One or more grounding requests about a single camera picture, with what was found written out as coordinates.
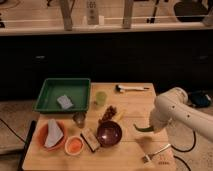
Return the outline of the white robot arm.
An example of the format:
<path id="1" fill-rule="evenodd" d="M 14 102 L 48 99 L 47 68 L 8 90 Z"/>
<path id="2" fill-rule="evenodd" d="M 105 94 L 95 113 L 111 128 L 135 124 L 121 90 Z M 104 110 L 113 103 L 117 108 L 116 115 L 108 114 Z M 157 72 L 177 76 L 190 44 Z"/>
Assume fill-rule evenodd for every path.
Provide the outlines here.
<path id="1" fill-rule="evenodd" d="M 149 124 L 159 132 L 170 119 L 176 119 L 213 142 L 213 116 L 189 107 L 187 101 L 188 95 L 180 87 L 161 93 L 154 100 Z"/>

